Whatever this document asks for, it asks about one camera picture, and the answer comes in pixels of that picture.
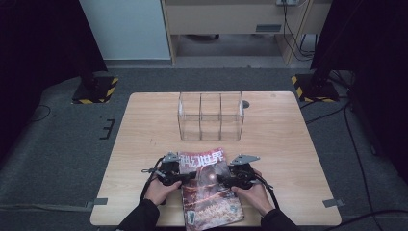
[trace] person's arm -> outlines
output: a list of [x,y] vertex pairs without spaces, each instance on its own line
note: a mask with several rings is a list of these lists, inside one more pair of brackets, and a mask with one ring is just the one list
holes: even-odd
[[153,230],[159,219],[159,209],[149,199],[144,199],[116,228],[116,231]]
[[263,217],[261,227],[265,231],[299,231],[300,229],[280,210],[276,209],[267,196],[264,185],[254,184],[249,190],[232,187],[231,190],[245,198]]
[[270,210],[262,219],[261,227],[265,231],[300,231],[282,211]]
[[151,231],[156,227],[160,211],[157,208],[167,196],[177,190],[181,181],[164,186],[157,178],[150,183],[144,200],[116,228],[123,231]]

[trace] black and yellow hazard tape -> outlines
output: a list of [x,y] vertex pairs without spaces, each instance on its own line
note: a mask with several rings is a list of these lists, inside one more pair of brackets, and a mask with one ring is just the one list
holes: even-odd
[[118,78],[113,78],[112,82],[109,86],[109,89],[103,98],[98,98],[98,99],[88,99],[88,98],[82,98],[82,99],[77,99],[77,100],[72,100],[72,104],[93,104],[93,103],[107,103],[111,99],[112,94],[115,91],[116,83],[117,83]]
[[296,76],[292,76],[292,83],[294,85],[294,89],[296,90],[297,97],[300,101],[305,102],[335,102],[337,101],[336,98],[328,97],[328,96],[314,96],[310,97],[304,94],[304,90],[299,84]]

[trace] gray carpet floor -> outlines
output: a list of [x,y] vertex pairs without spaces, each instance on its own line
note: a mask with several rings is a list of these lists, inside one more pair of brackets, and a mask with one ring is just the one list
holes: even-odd
[[[289,90],[291,77],[308,69],[289,68],[132,68],[110,69],[119,78],[108,103],[75,105],[71,96],[80,83],[73,78],[47,89],[12,150],[12,156],[0,170],[0,205],[50,204],[84,207],[96,198],[115,143],[128,98],[133,92],[216,91],[216,90]],[[336,85],[340,95],[345,89]],[[370,202],[374,211],[408,210],[408,186],[397,176],[387,157],[372,155],[356,115],[341,109],[340,102],[299,102],[321,165],[335,198],[341,199],[343,221],[370,212],[362,170],[344,118],[346,114],[359,157],[362,161]],[[107,140],[107,119],[115,126]],[[112,230],[95,227],[90,212],[55,212],[41,210],[1,210],[0,230]],[[383,230],[408,230],[405,214],[382,214],[377,220]],[[327,227],[302,226],[302,230]],[[336,230],[380,230],[373,218],[364,218]]]

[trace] black sleeve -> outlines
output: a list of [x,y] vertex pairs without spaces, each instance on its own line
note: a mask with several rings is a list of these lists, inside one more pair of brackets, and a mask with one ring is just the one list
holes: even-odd
[[264,231],[300,231],[293,221],[278,209],[269,211],[261,219],[261,227]]
[[144,199],[116,228],[123,231],[151,231],[159,219],[159,209],[148,199]]

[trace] wooden table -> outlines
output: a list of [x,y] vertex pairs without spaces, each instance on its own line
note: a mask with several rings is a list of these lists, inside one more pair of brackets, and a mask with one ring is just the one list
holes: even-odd
[[[240,141],[181,141],[177,122],[178,92],[134,93],[129,99],[95,205],[93,225],[118,225],[139,203],[148,178],[142,169],[153,167],[168,151],[201,152],[223,147],[227,162],[238,154],[261,157],[251,163],[274,187],[281,207],[297,225],[337,225],[332,199],[318,155],[295,96],[287,91],[243,92],[250,106]],[[235,226],[259,226],[259,214],[242,200],[245,219]],[[180,191],[159,206],[158,226],[184,226]]]

